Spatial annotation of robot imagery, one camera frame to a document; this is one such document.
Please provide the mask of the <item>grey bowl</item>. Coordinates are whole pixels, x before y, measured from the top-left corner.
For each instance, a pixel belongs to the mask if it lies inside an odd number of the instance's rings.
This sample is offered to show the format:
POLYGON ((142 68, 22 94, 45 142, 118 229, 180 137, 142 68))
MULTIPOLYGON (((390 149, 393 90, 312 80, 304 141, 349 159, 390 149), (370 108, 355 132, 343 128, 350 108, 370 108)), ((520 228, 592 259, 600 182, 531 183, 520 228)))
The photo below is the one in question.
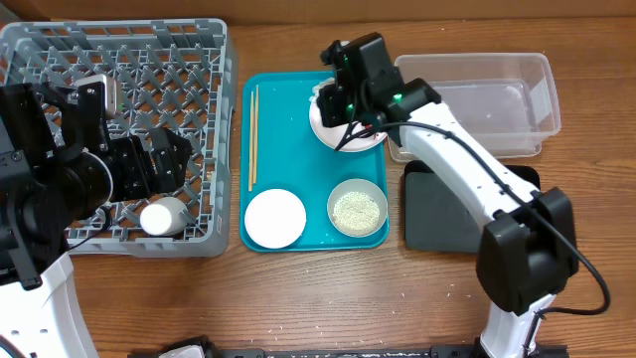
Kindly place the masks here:
POLYGON ((387 196, 385 195, 385 193, 382 191, 382 189, 376 185, 375 183, 369 181, 369 180, 365 180, 365 179, 349 179, 349 180, 345 180, 342 183, 338 184, 331 192, 328 202, 327 202, 327 212, 328 212, 328 217, 331 221, 331 223, 333 224, 333 226, 339 231, 341 232, 334 224, 333 218, 332 218, 332 214, 333 214, 333 209, 334 209, 334 205, 336 203, 336 201, 342 197, 344 194, 348 193, 348 192, 362 192, 362 193, 366 193, 369 196, 371 196, 376 203, 379 205, 380 207, 380 211, 381 211, 381 218, 380 218, 380 223, 376 226, 376 229, 366 235, 366 236, 362 236, 362 237, 367 237, 370 236, 372 234, 374 234, 375 232, 377 232, 387 221, 388 218, 388 201, 387 201, 387 196))

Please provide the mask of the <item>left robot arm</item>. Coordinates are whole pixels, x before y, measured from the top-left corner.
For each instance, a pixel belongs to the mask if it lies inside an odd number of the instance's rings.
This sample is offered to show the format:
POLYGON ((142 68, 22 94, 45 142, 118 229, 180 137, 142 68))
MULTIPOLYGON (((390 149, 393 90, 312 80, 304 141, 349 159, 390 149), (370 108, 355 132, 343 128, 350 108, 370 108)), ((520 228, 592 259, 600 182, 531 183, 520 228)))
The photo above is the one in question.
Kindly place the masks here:
POLYGON ((65 231, 107 204, 148 199, 184 184, 189 140, 151 130, 111 138, 120 84, 94 75, 71 86, 1 88, 1 353, 94 357, 80 312, 65 231))

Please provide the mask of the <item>pile of rice grains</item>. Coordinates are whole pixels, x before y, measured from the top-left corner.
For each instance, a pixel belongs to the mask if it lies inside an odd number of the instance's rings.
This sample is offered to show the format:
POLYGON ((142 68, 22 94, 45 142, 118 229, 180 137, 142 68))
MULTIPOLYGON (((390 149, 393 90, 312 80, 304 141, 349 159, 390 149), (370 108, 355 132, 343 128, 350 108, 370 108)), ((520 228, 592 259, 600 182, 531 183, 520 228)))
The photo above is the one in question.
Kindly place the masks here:
POLYGON ((368 194, 348 192, 336 201, 332 218, 341 232, 361 237, 376 229, 380 223, 381 211, 376 201, 368 194))

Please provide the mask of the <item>white napkin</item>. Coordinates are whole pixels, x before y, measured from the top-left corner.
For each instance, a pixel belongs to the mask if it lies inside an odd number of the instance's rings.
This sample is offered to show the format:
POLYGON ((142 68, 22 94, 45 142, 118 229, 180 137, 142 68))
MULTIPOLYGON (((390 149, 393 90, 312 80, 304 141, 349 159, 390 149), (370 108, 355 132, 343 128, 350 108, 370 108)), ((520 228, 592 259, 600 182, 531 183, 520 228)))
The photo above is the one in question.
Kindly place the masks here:
POLYGON ((335 82, 335 80, 333 78, 328 78, 322 82, 320 82, 318 85, 314 86, 312 88, 312 96, 310 97, 311 100, 316 100, 318 98, 318 96, 320 95, 320 90, 323 89, 324 87, 328 86, 328 85, 332 85, 335 82))

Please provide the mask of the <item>white cup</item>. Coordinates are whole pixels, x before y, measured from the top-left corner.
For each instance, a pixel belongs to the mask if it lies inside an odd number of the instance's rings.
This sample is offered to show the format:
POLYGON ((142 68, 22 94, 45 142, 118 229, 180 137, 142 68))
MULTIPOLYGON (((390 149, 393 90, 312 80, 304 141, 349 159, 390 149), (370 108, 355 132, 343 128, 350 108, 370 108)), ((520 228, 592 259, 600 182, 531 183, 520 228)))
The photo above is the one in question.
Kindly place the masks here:
POLYGON ((188 225, 183 215, 187 206, 174 197, 164 197, 146 206, 140 214, 140 226, 150 236, 172 236, 182 232, 188 225))

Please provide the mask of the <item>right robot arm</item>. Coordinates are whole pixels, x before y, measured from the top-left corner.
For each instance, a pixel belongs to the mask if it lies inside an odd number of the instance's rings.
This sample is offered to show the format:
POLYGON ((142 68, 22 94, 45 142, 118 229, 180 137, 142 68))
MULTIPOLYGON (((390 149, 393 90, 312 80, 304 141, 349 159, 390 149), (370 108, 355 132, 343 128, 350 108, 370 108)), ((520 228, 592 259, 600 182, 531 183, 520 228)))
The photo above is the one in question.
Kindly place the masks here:
POLYGON ((433 87, 403 79, 382 35, 334 41, 320 59, 334 74, 317 94, 323 125, 363 126, 347 129, 338 145, 386 133, 426 164, 477 224, 476 272, 491 308, 471 356, 566 356, 564 347, 536 342, 541 321, 578 271, 573 212, 563 191, 542 192, 494 158, 433 87))

